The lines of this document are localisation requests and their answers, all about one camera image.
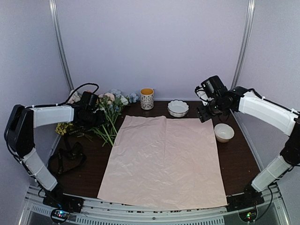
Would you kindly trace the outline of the pink wrapping paper sheet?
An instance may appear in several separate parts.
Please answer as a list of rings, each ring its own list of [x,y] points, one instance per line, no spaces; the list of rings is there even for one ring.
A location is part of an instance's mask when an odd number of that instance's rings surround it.
[[[126,116],[97,196],[157,210],[226,206],[212,122]]]

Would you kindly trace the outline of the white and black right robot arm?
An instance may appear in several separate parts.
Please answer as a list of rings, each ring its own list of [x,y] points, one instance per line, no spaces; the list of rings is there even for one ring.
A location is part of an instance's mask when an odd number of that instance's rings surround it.
[[[245,187],[240,203],[250,207],[258,194],[279,181],[288,171],[300,165],[300,112],[277,104],[261,96],[254,88],[236,86],[228,89],[217,75],[196,86],[195,94],[201,100],[197,113],[202,123],[214,117],[238,113],[258,119],[252,134],[266,139],[262,145],[270,150],[279,144],[274,159]]]

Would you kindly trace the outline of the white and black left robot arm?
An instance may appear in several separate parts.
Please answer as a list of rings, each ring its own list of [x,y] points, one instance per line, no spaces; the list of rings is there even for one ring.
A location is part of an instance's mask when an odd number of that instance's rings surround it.
[[[7,122],[4,139],[13,157],[47,191],[53,191],[58,182],[39,157],[34,143],[34,129],[41,126],[74,123],[90,129],[103,125],[105,112],[97,106],[98,96],[84,92],[80,101],[55,105],[15,105]]]

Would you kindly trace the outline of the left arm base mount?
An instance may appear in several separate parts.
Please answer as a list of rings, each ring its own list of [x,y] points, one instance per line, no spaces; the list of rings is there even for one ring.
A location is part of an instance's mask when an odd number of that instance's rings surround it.
[[[51,197],[46,196],[43,199],[43,204],[71,213],[80,213],[84,204],[84,199],[80,197],[64,195],[62,200],[56,201]]]

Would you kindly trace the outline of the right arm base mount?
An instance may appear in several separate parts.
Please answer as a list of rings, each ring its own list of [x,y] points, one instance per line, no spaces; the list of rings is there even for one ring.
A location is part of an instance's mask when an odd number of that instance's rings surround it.
[[[256,199],[247,200],[244,194],[241,195],[229,195],[226,197],[227,199],[227,212],[232,212],[236,210],[243,210],[246,208],[253,208],[259,204],[263,204],[264,198],[258,197]]]

